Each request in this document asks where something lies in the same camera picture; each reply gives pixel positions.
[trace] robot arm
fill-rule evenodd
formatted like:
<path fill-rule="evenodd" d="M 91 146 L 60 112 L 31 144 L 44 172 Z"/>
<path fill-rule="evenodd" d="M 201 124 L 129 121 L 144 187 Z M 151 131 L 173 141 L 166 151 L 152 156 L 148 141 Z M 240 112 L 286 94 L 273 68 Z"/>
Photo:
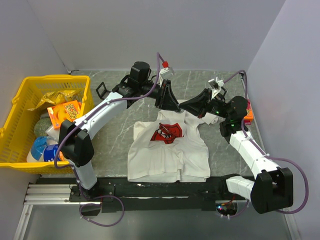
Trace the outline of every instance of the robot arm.
<path fill-rule="evenodd" d="M 135 100 L 117 101 L 106 105 L 99 111 L 97 109 L 113 99 L 139 97 L 149 92 L 153 86 L 153 82 L 148 80 L 150 72 L 150 66 L 147 63 L 136 62 L 130 74 L 125 76 L 107 98 L 91 112 L 73 123 L 66 120 L 61 125 L 59 143 L 75 126 L 94 113 L 94 116 L 84 121 L 81 128 L 68 139 L 61 149 L 64 156 L 74 165 L 81 186 L 84 188 L 83 193 L 89 198 L 99 195 L 99 182 L 91 164 L 94 155 L 91 139 L 109 120 L 129 108 Z M 255 210 L 261 214 L 292 206 L 292 172 L 288 168 L 279 167 L 275 162 L 263 156 L 249 141 L 251 135 L 246 127 L 244 130 L 249 136 L 246 137 L 242 132 L 241 124 L 247 115 L 248 101 L 241 96 L 235 96 L 226 102 L 223 81 L 216 78 L 209 81 L 209 84 L 212 88 L 205 88 L 198 96 L 179 104 L 172 92 L 171 81 L 162 78 L 162 83 L 157 85 L 148 97 L 155 99 L 155 106 L 162 110 L 178 113 L 185 110 L 198 118 L 204 117 L 206 113 L 225 118 L 220 123 L 220 133 L 240 153 L 255 179 L 251 181 L 235 174 L 229 176 L 225 181 L 228 191 L 250 200 Z"/>

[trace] white wall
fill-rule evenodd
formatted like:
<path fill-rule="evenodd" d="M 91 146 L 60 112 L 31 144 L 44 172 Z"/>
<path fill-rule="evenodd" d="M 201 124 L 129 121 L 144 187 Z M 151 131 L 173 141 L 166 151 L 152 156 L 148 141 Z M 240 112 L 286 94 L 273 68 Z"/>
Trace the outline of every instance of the white wall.
<path fill-rule="evenodd" d="M 67 73 L 27 0 L 0 1 L 0 126 L 27 76 Z M 29 181 L 37 176 L 0 169 L 1 239 L 12 239 Z"/>
<path fill-rule="evenodd" d="M 318 0 L 286 0 L 248 70 L 248 91 L 266 150 L 294 160 L 308 176 L 308 203 L 294 215 L 304 240 L 320 234 L 319 9 Z M 305 190 L 300 174 L 290 169 L 296 208 Z"/>
<path fill-rule="evenodd" d="M 247 69 L 285 0 L 28 0 L 69 70 Z"/>

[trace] black mounting bracket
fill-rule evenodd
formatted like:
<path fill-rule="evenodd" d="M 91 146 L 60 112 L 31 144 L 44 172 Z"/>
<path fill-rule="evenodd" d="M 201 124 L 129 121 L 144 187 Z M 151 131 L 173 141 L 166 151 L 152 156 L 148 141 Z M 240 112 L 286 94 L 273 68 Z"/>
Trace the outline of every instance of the black mounting bracket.
<path fill-rule="evenodd" d="M 211 89 L 205 88 L 198 96 L 180 103 L 180 108 L 201 119 L 207 113 L 207 105 L 210 103 L 211 94 Z"/>
<path fill-rule="evenodd" d="M 242 130 L 242 120 L 247 115 L 248 100 L 242 96 L 235 96 L 225 104 L 224 114 L 226 118 L 220 123 L 220 133 L 230 143 L 231 134 Z"/>
<path fill-rule="evenodd" d="M 155 107 L 162 110 L 180 112 L 179 103 L 172 92 L 171 81 L 163 80 L 162 86 L 159 89 L 159 97 L 155 100 Z"/>
<path fill-rule="evenodd" d="M 259 214 L 291 207 L 294 203 L 293 174 L 289 168 L 263 171 L 256 176 L 251 202 Z"/>
<path fill-rule="evenodd" d="M 107 90 L 106 85 L 105 85 L 105 83 L 104 83 L 103 81 L 102 81 L 102 82 L 100 83 L 100 85 L 95 89 L 95 91 L 96 91 L 96 94 L 99 96 L 99 98 L 100 98 L 101 100 L 104 100 L 104 99 L 105 99 L 104 96 L 105 96 L 107 93 L 110 93 L 110 91 Z"/>
<path fill-rule="evenodd" d="M 223 101 L 224 103 L 226 102 L 226 94 L 227 94 L 227 90 L 222 86 L 221 89 L 223 90 L 223 93 L 218 93 L 215 98 L 218 100 Z"/>
<path fill-rule="evenodd" d="M 59 145 L 76 125 L 69 120 L 64 120 L 60 127 Z M 95 150 L 89 134 L 84 130 L 77 129 L 65 142 L 61 151 L 77 167 L 86 165 L 94 156 Z"/>
<path fill-rule="evenodd" d="M 174 182 L 174 183 L 152 183 L 152 182 L 128 182 L 126 177 L 100 177 L 98 178 L 98 190 L 95 196 L 113 195 L 121 199 L 126 211 L 146 210 L 178 210 L 178 209 L 201 209 L 202 211 L 216 211 L 217 200 L 231 200 L 233 194 L 228 191 L 226 179 L 232 177 L 209 177 L 206 182 Z M 74 184 L 74 178 L 40 178 L 39 184 Z M 71 188 L 70 202 L 96 202 L 101 199 L 87 200 L 80 196 L 78 186 Z M 113 198 L 104 198 L 102 207 L 85 207 L 83 215 L 94 216 L 95 213 L 114 213 L 121 211 L 121 205 Z"/>

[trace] red graphic print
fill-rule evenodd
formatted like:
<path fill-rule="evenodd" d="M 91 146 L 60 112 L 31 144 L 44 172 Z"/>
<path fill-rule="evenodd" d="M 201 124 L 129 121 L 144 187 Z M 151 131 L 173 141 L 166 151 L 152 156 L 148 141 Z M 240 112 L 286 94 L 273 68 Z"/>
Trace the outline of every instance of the red graphic print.
<path fill-rule="evenodd" d="M 164 141 L 165 144 L 172 144 L 176 138 L 182 137 L 182 129 L 178 123 L 173 125 L 159 123 L 159 128 L 154 132 L 151 141 Z"/>

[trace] gray floor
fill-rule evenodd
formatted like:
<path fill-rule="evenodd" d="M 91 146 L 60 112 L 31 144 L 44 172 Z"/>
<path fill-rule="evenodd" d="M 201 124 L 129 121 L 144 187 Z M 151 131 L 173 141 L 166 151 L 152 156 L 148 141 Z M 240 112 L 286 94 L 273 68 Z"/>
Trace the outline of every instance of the gray floor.
<path fill-rule="evenodd" d="M 101 100 L 96 94 L 96 88 L 101 82 L 111 90 L 120 80 L 129 74 L 128 71 L 73 71 L 72 75 L 88 75 L 91 79 L 91 91 L 95 105 Z M 231 72 L 181 70 L 176 71 L 170 79 L 172 91 L 177 99 L 191 99 L 208 88 L 208 80 L 219 77 L 226 79 Z M 240 95 L 244 96 L 244 88 L 240 77 L 229 81 L 226 100 Z M 129 109 L 119 114 L 105 125 L 93 139 L 95 150 L 92 159 L 94 172 L 98 177 L 126 177 L 128 151 L 133 143 L 133 126 L 137 121 L 153 122 L 157 119 L 159 109 L 154 107 L 155 100 L 144 98 L 134 103 Z M 209 165 L 211 176 L 223 176 L 228 174 L 252 175 L 245 161 L 239 153 L 233 149 L 220 135 L 219 124 L 199 126 L 201 138 L 209 149 Z M 260 143 L 255 124 L 250 127 L 255 140 Z M 51 174 L 44 177 L 73 177 L 72 174 Z"/>
<path fill-rule="evenodd" d="M 100 213 L 95 221 L 111 224 L 120 216 Z M 113 227 L 100 227 L 79 217 L 76 205 L 33 207 L 25 240 L 288 240 L 283 214 L 258 214 L 250 205 L 230 221 L 201 210 L 126 211 Z"/>

